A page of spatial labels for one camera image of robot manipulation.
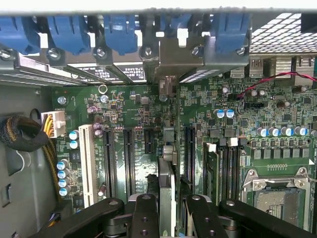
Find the installed dark RAM stick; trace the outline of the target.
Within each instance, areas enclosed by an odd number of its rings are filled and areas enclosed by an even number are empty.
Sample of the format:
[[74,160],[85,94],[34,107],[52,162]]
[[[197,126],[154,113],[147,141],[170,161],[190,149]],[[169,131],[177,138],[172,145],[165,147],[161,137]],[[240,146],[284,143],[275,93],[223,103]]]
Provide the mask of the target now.
[[219,154],[216,144],[204,143],[203,186],[204,195],[208,196],[212,203],[219,204]]

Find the black RAM slot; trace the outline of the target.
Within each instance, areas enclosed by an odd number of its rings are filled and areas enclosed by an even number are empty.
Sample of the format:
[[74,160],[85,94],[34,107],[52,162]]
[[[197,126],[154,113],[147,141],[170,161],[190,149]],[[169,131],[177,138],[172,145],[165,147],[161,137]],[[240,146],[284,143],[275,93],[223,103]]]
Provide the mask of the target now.
[[220,147],[220,200],[227,199],[230,192],[230,159],[228,157],[228,147]]
[[239,175],[240,175],[240,147],[238,138],[229,139],[229,159],[230,159],[230,198],[239,197]]

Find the black long expansion slot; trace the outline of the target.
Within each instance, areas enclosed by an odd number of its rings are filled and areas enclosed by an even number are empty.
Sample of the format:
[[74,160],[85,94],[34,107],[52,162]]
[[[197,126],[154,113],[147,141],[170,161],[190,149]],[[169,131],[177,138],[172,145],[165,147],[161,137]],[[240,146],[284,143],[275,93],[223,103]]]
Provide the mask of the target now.
[[131,128],[123,130],[124,160],[126,170],[127,197],[135,194],[135,143],[134,131]]
[[114,133],[111,128],[106,128],[103,130],[103,150],[105,163],[106,197],[117,197]]

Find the CPU socket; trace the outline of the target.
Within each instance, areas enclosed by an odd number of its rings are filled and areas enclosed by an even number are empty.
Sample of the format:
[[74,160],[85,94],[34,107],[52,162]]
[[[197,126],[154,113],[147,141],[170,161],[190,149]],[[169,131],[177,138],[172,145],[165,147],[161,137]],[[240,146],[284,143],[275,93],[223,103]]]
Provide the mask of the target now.
[[[309,169],[299,167],[290,175],[260,176],[255,168],[248,169],[242,182],[241,201],[308,232],[313,228],[313,185]],[[308,179],[305,189],[285,187],[284,184],[268,185],[260,191],[253,191],[255,179],[296,178]]]

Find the silver locking lever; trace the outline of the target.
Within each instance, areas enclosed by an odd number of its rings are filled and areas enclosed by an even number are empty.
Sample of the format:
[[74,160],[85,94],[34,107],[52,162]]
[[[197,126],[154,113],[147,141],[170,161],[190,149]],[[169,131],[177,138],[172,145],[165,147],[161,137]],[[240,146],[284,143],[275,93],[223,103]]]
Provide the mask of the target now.
[[305,189],[306,185],[310,183],[307,178],[263,178],[253,180],[253,191],[260,191],[266,188],[268,185],[284,184],[285,187],[296,187],[299,189]]

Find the black short expansion slot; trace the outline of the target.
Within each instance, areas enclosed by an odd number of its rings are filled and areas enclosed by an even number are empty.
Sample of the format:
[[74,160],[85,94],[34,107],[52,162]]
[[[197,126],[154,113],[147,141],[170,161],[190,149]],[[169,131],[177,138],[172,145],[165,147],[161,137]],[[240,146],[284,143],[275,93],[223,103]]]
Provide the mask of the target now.
[[152,128],[144,130],[145,153],[150,154],[155,151],[155,134]]

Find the white expansion slot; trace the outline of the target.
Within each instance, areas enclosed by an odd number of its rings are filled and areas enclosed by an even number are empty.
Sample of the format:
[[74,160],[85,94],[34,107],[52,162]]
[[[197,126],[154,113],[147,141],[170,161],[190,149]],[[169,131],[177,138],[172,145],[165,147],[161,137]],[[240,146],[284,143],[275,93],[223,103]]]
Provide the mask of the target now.
[[84,207],[98,202],[94,134],[91,124],[79,126],[79,146]]

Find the green motherboard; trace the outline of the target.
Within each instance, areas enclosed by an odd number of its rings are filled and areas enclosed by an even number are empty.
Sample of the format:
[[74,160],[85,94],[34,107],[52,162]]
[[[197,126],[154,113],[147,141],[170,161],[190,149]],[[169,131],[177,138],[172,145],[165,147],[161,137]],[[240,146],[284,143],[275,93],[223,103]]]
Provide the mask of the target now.
[[[182,119],[196,128],[196,185],[192,194],[204,195],[204,143],[228,147],[238,138],[240,147],[239,197],[246,171],[260,176],[290,175],[309,169],[313,185],[313,231],[317,235],[317,73],[280,74],[259,79],[222,76],[182,84]],[[91,124],[94,134],[98,202],[106,197],[103,130],[114,133],[117,197],[123,202],[148,192],[147,176],[159,178],[163,148],[163,121],[167,103],[154,85],[84,86],[53,89],[54,111],[65,111],[66,134],[56,139],[58,192],[74,213],[84,207],[79,126]],[[123,130],[134,131],[135,194],[127,197]],[[154,153],[145,153],[144,130],[155,134]],[[159,200],[159,183],[152,188]],[[194,235],[186,222],[176,236]]]

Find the white power connector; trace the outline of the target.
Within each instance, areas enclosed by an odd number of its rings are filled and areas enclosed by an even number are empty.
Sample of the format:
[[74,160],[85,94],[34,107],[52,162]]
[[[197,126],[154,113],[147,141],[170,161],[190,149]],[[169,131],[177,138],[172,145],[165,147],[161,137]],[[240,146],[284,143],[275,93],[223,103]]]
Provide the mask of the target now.
[[66,134],[65,111],[41,113],[42,131],[49,138],[58,138]]

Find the black open PC case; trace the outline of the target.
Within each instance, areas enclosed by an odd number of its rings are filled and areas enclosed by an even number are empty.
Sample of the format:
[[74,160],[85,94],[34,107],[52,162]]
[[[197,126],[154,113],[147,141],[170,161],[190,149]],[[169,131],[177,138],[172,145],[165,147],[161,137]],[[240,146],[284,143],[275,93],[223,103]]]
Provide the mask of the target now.
[[[212,28],[216,13],[249,13],[243,47],[218,54]],[[135,15],[138,49],[119,55],[106,45],[104,15]],[[91,51],[73,55],[55,46],[48,16],[83,15]],[[159,41],[203,40],[203,65],[187,80],[218,76],[277,78],[317,73],[317,0],[0,0],[0,16],[29,16],[37,24],[41,51],[23,55],[0,43],[0,238],[29,238],[76,213],[58,192],[55,141],[42,131],[41,113],[54,111],[53,89],[84,86],[154,85]],[[96,55],[96,48],[106,58]],[[151,47],[152,56],[143,49]],[[56,48],[59,60],[48,56]],[[14,69],[19,55],[71,73],[87,85],[31,79]]]

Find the blue slot retention clip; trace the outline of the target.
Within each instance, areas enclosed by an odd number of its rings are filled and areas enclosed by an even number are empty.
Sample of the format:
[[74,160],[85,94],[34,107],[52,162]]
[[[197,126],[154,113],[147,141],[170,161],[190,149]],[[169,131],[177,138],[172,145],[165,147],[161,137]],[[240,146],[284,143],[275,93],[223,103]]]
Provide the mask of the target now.
[[48,16],[47,21],[56,47],[73,55],[91,51],[88,24],[83,15]]
[[29,16],[0,16],[0,43],[23,55],[41,51],[37,24]]
[[228,54],[242,48],[250,21],[249,13],[216,13],[212,22],[215,51]]
[[137,51],[135,30],[135,15],[104,15],[106,45],[121,56]]

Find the silver slot blank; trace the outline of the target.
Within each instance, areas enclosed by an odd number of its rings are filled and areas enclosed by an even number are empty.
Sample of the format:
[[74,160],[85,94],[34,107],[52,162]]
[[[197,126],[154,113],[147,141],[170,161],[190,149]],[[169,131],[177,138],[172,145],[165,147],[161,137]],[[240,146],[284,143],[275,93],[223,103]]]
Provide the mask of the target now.
[[14,69],[19,74],[24,74],[25,76],[30,76],[31,79],[43,82],[69,86],[87,85],[87,82],[72,78],[69,72],[37,62],[22,55],[19,55],[15,60]]

